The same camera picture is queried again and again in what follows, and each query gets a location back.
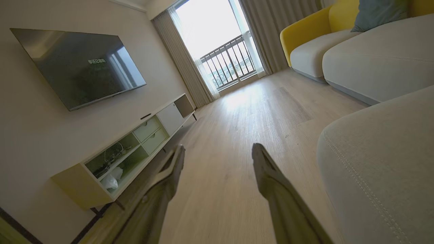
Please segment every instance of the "balcony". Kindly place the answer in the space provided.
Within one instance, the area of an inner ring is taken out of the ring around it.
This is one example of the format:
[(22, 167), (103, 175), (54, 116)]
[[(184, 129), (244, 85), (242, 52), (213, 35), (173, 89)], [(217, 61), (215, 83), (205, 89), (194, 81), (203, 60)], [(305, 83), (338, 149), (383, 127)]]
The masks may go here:
[(237, 36), (201, 58), (218, 91), (256, 74), (243, 36)]

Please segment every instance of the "sofa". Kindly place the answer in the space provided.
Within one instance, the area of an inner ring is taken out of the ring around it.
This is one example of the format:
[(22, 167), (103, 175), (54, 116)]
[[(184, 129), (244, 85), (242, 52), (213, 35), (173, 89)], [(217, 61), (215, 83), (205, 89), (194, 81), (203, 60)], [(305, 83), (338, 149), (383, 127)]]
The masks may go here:
[(434, 85), (434, 1), (410, 1), (405, 20), (350, 32), (358, 0), (338, 0), (285, 28), (295, 71), (374, 105)]
[(347, 243), (434, 243), (434, 86), (327, 126), (317, 163)]

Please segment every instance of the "throw pillow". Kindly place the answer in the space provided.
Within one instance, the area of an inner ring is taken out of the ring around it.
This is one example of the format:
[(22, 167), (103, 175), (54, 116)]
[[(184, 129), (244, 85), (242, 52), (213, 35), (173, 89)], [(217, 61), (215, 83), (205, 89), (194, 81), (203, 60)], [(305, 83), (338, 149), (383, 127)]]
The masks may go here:
[(365, 32), (389, 22), (407, 19), (408, 0), (360, 0), (358, 9), (351, 32)]

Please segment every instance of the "stitching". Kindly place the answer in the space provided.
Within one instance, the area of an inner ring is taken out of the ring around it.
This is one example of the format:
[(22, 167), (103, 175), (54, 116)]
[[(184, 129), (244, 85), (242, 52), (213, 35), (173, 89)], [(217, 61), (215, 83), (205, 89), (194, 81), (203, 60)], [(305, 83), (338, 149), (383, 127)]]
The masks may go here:
[(389, 226), (389, 228), (392, 231), (392, 233), (395, 235), (395, 237), (398, 239), (398, 241), (402, 244), (402, 241), (400, 240), (399, 236), (396, 234), (396, 232), (394, 231), (394, 229), (390, 225), (389, 221), (386, 219), (386, 217), (383, 215), (383, 213), (378, 209), (377, 205), (372, 201), (371, 197), (368, 195), (368, 193), (366, 192), (365, 188), (360, 184), (360, 182), (358, 181), (358, 179), (356, 178), (356, 176), (348, 168), (347, 164), (342, 160), (342, 158), (338, 155), (338, 153), (335, 151), (335, 149), (330, 145), (328, 139), (326, 138), (326, 133), (323, 132), (322, 135), (323, 135), (323, 138), (326, 141), (327, 145), (329, 146), (329, 148), (331, 148), (332, 151), (336, 154), (336, 156), (339, 158), (339, 160), (342, 162), (342, 164), (345, 166), (345, 168), (348, 170), (348, 172), (351, 174), (351, 176), (355, 179), (355, 181), (357, 182), (357, 184), (360, 186), (360, 188), (362, 189), (362, 191), (364, 192), (364, 194), (368, 197), (369, 201), (374, 205), (374, 207), (377, 209), (378, 213), (383, 217), (383, 220), (387, 223), (387, 225)]
[(420, 63), (434, 63), (429, 59), (419, 59), (419, 58), (404, 58), (404, 57), (393, 57), (393, 56), (383, 56), (383, 55), (373, 55), (373, 54), (349, 54), (349, 53), (328, 53), (328, 55), (341, 55), (341, 56), (371, 56), (371, 57), (380, 57), (380, 58), (388, 58), (388, 59), (398, 59), (404, 61), (415, 61)]
[(377, 198), (377, 196), (374, 194), (374, 192), (369, 188), (369, 186), (366, 184), (366, 182), (362, 179), (362, 177), (357, 173), (356, 169), (353, 168), (353, 166), (348, 162), (348, 160), (345, 158), (345, 156), (341, 153), (341, 151), (336, 147), (336, 145), (333, 144), (331, 141), (329, 135), (324, 132), (324, 136), (328, 138), (328, 140), (331, 142), (331, 144), (335, 147), (335, 149), (341, 154), (341, 156), (345, 159), (345, 161), (348, 163), (348, 165), (351, 167), (351, 169), (355, 172), (355, 174), (358, 176), (359, 180), (366, 186), (366, 188), (370, 191), (370, 193), (374, 196), (375, 200), (377, 200), (377, 203), (381, 205), (381, 207), (384, 209), (384, 211), (387, 213), (387, 215), (390, 217), (392, 222), (395, 224), (395, 227), (399, 229), (402, 235), (405, 236), (405, 239), (411, 243), (411, 241), (408, 239), (407, 235), (402, 231), (401, 227), (396, 223), (396, 221), (393, 219), (393, 217), (390, 215), (390, 213), (387, 211), (387, 209), (383, 206), (383, 204), (380, 202), (380, 200)]

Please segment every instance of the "television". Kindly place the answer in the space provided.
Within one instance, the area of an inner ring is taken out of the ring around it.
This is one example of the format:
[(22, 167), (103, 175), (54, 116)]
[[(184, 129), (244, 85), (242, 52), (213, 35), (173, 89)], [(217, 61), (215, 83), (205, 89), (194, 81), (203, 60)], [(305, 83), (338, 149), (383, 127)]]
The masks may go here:
[(146, 85), (118, 36), (10, 30), (69, 111)]

